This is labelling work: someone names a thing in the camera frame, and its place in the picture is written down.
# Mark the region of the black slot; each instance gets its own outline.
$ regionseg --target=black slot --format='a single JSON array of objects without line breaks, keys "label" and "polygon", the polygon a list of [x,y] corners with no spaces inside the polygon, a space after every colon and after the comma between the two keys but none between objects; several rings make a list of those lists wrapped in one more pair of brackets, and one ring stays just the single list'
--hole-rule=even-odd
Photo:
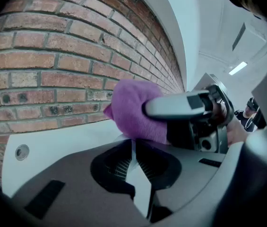
[{"label": "black slot", "polygon": [[64,185],[61,181],[51,180],[24,209],[36,218],[42,219]]},{"label": "black slot", "polygon": [[222,164],[219,161],[213,161],[213,160],[209,160],[209,159],[206,159],[206,158],[202,158],[198,162],[200,162],[202,164],[209,165],[209,166],[215,166],[215,167],[220,167],[220,165]]}]

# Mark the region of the ceiling light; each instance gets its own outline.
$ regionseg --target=ceiling light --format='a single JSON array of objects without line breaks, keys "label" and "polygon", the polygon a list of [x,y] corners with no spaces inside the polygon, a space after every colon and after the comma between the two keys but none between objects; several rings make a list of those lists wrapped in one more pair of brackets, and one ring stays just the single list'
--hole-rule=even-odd
[{"label": "ceiling light", "polygon": [[230,75],[234,75],[236,72],[240,71],[242,68],[244,68],[247,65],[246,62],[240,63],[237,67],[235,67],[232,71],[229,72]]}]

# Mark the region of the white ceiling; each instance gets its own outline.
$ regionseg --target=white ceiling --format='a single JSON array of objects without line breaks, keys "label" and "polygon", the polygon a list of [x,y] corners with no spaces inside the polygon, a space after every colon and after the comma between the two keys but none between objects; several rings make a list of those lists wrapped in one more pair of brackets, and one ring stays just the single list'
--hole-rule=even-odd
[{"label": "white ceiling", "polygon": [[[193,86],[202,75],[215,74],[228,88],[230,99],[236,108],[243,109],[251,97],[251,90],[267,72],[267,22],[254,17],[250,12],[234,6],[229,0],[198,0],[200,10],[200,47]],[[252,27],[266,44],[254,55],[253,41],[245,46],[249,57],[233,52],[232,45],[245,23]],[[230,76],[228,73],[242,61],[248,65]]]}]

